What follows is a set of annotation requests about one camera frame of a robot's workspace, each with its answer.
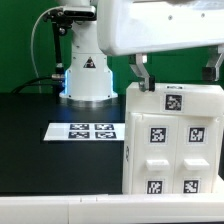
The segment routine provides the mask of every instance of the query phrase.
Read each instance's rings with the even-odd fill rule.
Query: white robot body
[[[60,96],[77,106],[101,106],[117,97],[107,56],[98,47],[96,26],[94,21],[74,23],[72,28],[72,62]]]

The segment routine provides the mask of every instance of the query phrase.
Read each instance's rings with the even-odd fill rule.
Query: black cable
[[[20,92],[23,88],[25,88],[27,85],[32,84],[32,83],[34,83],[34,82],[41,81],[41,80],[51,80],[51,76],[44,76],[44,77],[40,77],[40,78],[32,79],[32,80],[30,80],[30,81],[24,83],[23,85],[16,87],[15,89],[13,89],[13,90],[11,91],[11,93],[19,93],[19,92]]]
[[[26,84],[26,85],[23,85],[23,88],[20,88],[14,91],[13,94],[18,94],[22,89],[29,86],[52,86],[53,87],[53,86],[61,86],[61,85],[60,84],[42,84],[42,83]]]

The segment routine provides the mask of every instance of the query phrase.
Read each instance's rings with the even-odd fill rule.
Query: white surface
[[[123,140],[124,124],[121,123],[50,123],[44,137],[44,141]]]
[[[205,159],[185,159],[184,165],[188,170],[209,170],[210,168]]]
[[[127,89],[123,193],[214,192],[223,102],[219,86],[156,84],[155,92],[142,93],[132,83]],[[167,161],[169,169],[153,169],[154,161]]]
[[[224,221],[224,194],[1,197],[0,223],[134,224]]]
[[[98,43],[108,55],[224,43],[221,0],[100,0],[97,10]]]
[[[181,96],[180,110],[166,110],[168,95]],[[185,85],[157,83],[155,92],[139,91],[138,83],[127,89],[127,111],[164,115],[187,115],[200,117],[219,117],[224,111],[224,92],[215,85]]]
[[[149,171],[152,170],[169,170],[170,169],[170,164],[168,160],[166,159],[161,159],[161,160],[147,160],[146,161],[146,166]]]

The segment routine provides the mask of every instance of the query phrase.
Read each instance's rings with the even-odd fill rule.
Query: black table
[[[43,138],[50,122],[123,123],[124,98],[78,109],[50,94],[0,94],[0,195],[120,194],[123,141]]]

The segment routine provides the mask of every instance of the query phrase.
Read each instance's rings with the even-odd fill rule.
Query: green background
[[[54,0],[1,0],[0,1],[0,92],[10,92],[15,87],[35,78],[31,63],[30,39],[32,28],[37,18],[47,9],[57,6]],[[71,34],[63,37],[62,53],[65,67],[70,64]],[[40,76],[54,73],[54,46],[50,21],[38,25],[34,42],[35,60]],[[202,83],[201,68],[208,60],[208,49],[195,48],[187,50],[152,53],[148,55],[146,65],[150,74],[156,76],[157,82]],[[114,72],[114,90],[125,93],[127,86],[136,81],[128,65],[128,59],[110,57],[108,65]],[[223,69],[221,80],[216,84],[223,86]],[[36,87],[29,87],[24,92],[37,92]],[[51,92],[49,87],[44,92]]]

